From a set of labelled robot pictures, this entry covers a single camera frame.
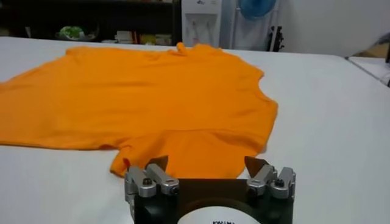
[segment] white wall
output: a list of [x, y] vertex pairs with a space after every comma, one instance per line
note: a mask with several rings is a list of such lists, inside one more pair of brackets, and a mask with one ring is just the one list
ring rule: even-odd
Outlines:
[[[232, 16], [231, 5], [235, 0], [223, 1], [222, 31], [226, 32], [224, 24]], [[349, 56], [390, 32], [390, 0], [282, 1], [280, 22], [286, 52]], [[245, 30], [238, 26], [237, 32]], [[237, 39], [236, 46], [259, 38]], [[222, 47], [226, 41], [221, 40]]]

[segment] white table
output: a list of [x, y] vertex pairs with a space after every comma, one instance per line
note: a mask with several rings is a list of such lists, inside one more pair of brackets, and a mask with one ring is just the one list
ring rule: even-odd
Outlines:
[[[0, 81], [80, 45], [167, 49], [3, 37]], [[259, 157], [296, 171], [294, 223], [390, 223], [390, 89], [341, 57], [227, 52], [261, 68], [279, 103]], [[116, 153], [0, 146], [0, 223], [132, 223]]]
[[384, 58], [349, 57], [349, 61], [386, 86], [390, 81], [390, 66]]

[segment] screw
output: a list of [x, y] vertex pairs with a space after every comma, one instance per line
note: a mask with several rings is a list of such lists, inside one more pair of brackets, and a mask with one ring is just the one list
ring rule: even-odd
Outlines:
[[150, 179], [150, 178], [144, 178], [144, 180], [142, 181], [142, 185], [145, 185], [145, 186], [150, 186], [150, 185], [152, 185], [152, 183], [153, 183], [153, 181], [152, 181], [152, 179]]
[[285, 182], [282, 179], [278, 178], [278, 179], [275, 180], [275, 186], [277, 186], [277, 187], [284, 187], [285, 186]]
[[171, 193], [171, 195], [178, 195], [179, 192], [180, 192], [179, 187], [172, 187], [171, 190], [169, 191], [169, 193]]

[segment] round white label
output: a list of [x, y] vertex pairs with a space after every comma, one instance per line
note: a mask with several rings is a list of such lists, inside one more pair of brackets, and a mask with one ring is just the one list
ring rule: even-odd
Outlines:
[[260, 224], [248, 214], [239, 210], [210, 206], [185, 214], [177, 224]]

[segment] t-shirt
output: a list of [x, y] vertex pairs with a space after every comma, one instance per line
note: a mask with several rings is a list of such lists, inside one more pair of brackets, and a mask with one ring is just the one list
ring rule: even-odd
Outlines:
[[75, 47], [0, 83], [0, 144], [119, 149], [110, 170], [168, 155], [178, 178], [235, 178], [266, 144], [277, 104], [263, 72], [221, 49]]

